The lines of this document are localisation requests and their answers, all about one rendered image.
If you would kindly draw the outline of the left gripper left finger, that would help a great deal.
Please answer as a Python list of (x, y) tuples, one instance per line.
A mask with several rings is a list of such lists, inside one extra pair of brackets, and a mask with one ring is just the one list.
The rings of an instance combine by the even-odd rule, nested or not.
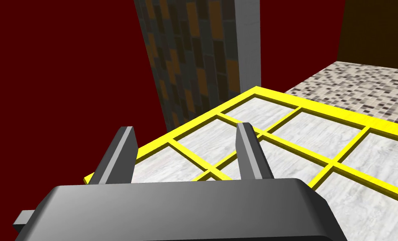
[(92, 175), (90, 185), (131, 183), (138, 144), (132, 126), (117, 131), (102, 160)]

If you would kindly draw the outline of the yellow framed white panelled door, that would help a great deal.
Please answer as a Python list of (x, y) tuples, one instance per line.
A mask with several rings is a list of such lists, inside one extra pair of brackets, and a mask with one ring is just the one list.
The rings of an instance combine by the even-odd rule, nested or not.
[(348, 241), (398, 241), (398, 123), (254, 87), (141, 147), (132, 182), (239, 179), (250, 123), (276, 178), (328, 202)]

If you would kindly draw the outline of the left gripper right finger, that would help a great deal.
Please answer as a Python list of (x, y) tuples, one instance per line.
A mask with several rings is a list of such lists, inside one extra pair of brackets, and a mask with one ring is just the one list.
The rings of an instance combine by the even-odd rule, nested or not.
[(248, 122), (236, 126), (236, 155), (241, 179), (273, 179), (252, 125)]

